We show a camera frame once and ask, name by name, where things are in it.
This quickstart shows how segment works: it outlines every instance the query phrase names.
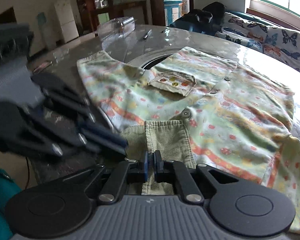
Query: pen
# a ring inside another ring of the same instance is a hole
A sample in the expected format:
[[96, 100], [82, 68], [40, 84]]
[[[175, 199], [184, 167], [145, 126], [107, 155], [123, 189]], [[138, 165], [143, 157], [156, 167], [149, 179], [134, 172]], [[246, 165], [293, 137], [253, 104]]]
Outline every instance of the pen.
[[143, 36], [143, 39], [146, 40], [148, 39], [149, 35], [151, 34], [152, 30], [149, 30], [145, 36]]

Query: butterfly blanket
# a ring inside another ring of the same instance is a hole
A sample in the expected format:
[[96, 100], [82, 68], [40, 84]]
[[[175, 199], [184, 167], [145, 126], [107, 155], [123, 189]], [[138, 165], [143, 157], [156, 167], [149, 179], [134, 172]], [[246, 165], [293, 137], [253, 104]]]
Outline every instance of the butterfly blanket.
[[261, 53], [263, 51], [262, 44], [258, 40], [229, 27], [221, 28], [221, 32], [216, 32], [215, 36], [254, 49]]
[[[283, 27], [266, 26], [252, 22], [231, 13], [225, 13], [222, 32], [231, 30], [228, 40], [236, 42], [237, 38], [231, 36], [244, 36], [260, 42], [263, 53], [273, 57], [300, 72], [300, 32]], [[248, 43], [241, 45], [249, 48]]]

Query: round table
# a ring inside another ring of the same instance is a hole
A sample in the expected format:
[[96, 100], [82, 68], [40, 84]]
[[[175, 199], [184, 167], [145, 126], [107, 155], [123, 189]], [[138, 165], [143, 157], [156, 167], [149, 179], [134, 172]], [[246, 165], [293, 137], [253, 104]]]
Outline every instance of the round table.
[[[152, 29], [151, 35], [148, 39], [144, 40], [143, 36], [150, 29]], [[300, 139], [300, 73], [276, 59], [261, 54], [253, 49], [213, 36], [176, 28], [136, 25], [133, 33], [128, 35], [125, 39], [115, 41], [108, 47], [102, 47], [102, 43], [97, 37], [80, 44], [71, 49], [67, 57], [49, 67], [47, 71], [58, 75], [81, 95], [85, 95], [85, 89], [76, 66], [77, 60], [81, 58], [104, 49], [114, 59], [132, 65], [150, 68], [152, 65], [155, 65], [165, 57], [177, 52], [185, 46], [211, 55], [235, 60], [239, 64], [246, 64], [272, 80], [289, 86], [295, 92], [295, 114], [292, 134]], [[32, 160], [39, 183], [57, 179], [93, 165], [95, 162], [96, 159], [87, 153], [81, 153], [57, 164]], [[300, 238], [298, 235], [291, 235], [291, 237], [293, 239]]]

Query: floor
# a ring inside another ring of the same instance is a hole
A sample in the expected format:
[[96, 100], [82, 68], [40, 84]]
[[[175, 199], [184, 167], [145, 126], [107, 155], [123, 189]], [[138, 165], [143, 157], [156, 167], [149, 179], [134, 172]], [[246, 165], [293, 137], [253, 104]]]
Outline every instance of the floor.
[[[81, 43], [88, 41], [95, 37], [94, 33], [89, 33], [82, 37], [79, 37], [73, 41], [68, 42], [67, 44], [62, 45], [57, 49], [73, 49], [76, 46], [80, 45]], [[30, 70], [38, 67], [42, 62], [45, 60], [51, 60], [53, 58], [53, 52], [56, 51], [49, 51], [48, 53], [40, 56], [39, 58], [31, 61], [28, 65]], [[34, 172], [30, 165], [30, 180], [28, 187], [34, 187], [37, 185], [35, 180]], [[25, 157], [21, 157], [19, 155], [10, 154], [10, 153], [1, 153], [0, 152], [0, 168], [4, 169], [11, 178], [15, 180], [15, 183], [21, 188], [24, 189], [28, 179], [28, 169], [26, 164]]]
[[45, 60], [52, 60], [54, 58], [53, 53], [57, 50], [63, 50], [63, 49], [73, 49], [77, 46], [79, 46], [81, 43], [91, 40], [95, 38], [95, 34], [94, 33], [88, 33], [86, 35], [83, 35], [77, 39], [74, 39], [72, 41], [69, 41], [66, 44], [63, 44], [62, 46], [51, 50], [43, 55], [41, 55], [40, 57], [36, 58], [35, 60], [32, 60], [31, 62], [29, 62], [28, 64], [28, 69], [30, 70], [34, 70], [36, 67], [38, 67], [41, 63], [43, 63]]

